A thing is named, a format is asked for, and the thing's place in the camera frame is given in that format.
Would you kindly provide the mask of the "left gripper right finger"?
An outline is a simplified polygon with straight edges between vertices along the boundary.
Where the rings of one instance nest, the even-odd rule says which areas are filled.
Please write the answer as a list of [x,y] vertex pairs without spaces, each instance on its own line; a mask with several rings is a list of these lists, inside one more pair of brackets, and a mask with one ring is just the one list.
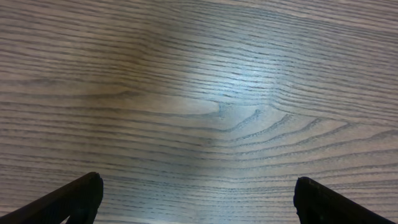
[[301,224],[395,224],[309,177],[298,178],[293,201]]

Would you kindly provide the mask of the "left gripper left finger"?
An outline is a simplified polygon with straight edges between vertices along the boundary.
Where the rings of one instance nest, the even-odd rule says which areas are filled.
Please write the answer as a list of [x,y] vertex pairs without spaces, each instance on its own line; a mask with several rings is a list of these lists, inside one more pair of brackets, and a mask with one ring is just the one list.
[[90,172],[1,217],[1,224],[93,224],[103,199],[103,180]]

